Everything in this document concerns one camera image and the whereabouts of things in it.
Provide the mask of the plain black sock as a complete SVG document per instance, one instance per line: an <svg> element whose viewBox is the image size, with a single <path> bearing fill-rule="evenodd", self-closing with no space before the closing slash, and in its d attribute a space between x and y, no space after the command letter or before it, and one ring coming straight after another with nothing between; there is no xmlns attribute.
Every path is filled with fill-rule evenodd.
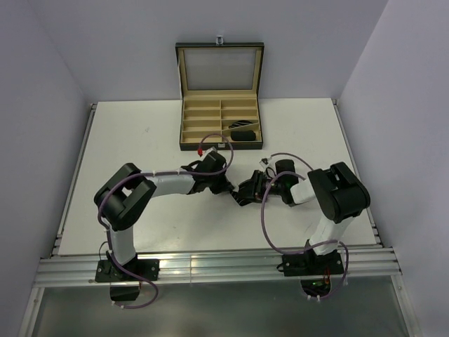
<svg viewBox="0 0 449 337"><path fill-rule="evenodd" d="M256 133L252 130L232 131L230 137L234 142L253 142L257 140Z"/></svg>

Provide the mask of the black sock thin white stripes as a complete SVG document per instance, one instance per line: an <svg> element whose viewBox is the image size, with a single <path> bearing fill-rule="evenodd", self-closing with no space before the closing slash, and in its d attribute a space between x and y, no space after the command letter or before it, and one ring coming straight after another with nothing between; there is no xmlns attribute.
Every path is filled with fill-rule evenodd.
<svg viewBox="0 0 449 337"><path fill-rule="evenodd" d="M253 124L252 121L249 120L238 120L238 121L234 121L229 125L229 128L237 128L237 127L241 127L241 126L247 126L247 125L251 125Z"/></svg>

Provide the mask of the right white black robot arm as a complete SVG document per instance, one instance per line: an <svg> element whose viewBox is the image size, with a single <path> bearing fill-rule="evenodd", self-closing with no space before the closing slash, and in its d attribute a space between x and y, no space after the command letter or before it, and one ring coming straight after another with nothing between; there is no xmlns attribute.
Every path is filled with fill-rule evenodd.
<svg viewBox="0 0 449 337"><path fill-rule="evenodd" d="M311 170L306 177L296 173L293 166L273 178L255 171L248 183L250 200L261 203L262 233L268 245L283 255L311 251L303 260L305 269L313 274L320 273L327 266L327 255L343 245L341 238L349 224L370 206L366 187L344 162L333 164L328 169ZM269 238L264 221L264 208L269 195L280 197L290 207L314 200L318 202L321 212L319 223L302 250L280 249Z"/></svg>

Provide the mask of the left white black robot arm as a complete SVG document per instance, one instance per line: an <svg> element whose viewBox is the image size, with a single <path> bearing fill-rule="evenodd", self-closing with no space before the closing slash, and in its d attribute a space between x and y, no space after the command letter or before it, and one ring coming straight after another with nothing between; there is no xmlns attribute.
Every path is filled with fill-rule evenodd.
<svg viewBox="0 0 449 337"><path fill-rule="evenodd" d="M172 194L197 194L209 189L213 194L230 192L234 186L221 168L202 171L205 164L182 166L174 171L142 172L136 165L123 165L94 196L98 222L107 233L112 273L120 280L129 280L137 271L133 226L140 219L149 201Z"/></svg>

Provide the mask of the striped sock with white toe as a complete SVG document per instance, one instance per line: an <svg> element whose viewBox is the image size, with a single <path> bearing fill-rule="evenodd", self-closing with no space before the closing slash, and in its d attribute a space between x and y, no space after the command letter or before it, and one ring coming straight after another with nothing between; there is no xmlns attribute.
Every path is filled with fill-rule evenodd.
<svg viewBox="0 0 449 337"><path fill-rule="evenodd" d="M233 191L231 195L239 206L262 203L260 183L256 179L245 180L238 186L238 190Z"/></svg>

